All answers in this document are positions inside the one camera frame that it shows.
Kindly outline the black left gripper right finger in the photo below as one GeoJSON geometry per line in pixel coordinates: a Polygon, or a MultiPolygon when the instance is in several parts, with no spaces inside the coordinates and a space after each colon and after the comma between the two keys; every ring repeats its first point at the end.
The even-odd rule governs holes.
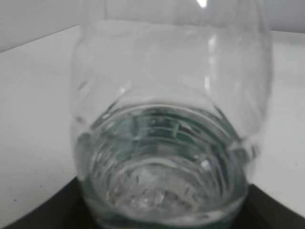
{"type": "Polygon", "coordinates": [[[303,229],[305,218],[290,210],[256,185],[246,184],[245,199],[232,229],[303,229]]]}

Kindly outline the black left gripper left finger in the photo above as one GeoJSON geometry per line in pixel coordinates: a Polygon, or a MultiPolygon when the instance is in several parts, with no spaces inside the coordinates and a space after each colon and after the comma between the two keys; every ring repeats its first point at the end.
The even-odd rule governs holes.
{"type": "Polygon", "coordinates": [[[5,229],[99,229],[81,197],[74,178],[39,207],[5,229]]]}

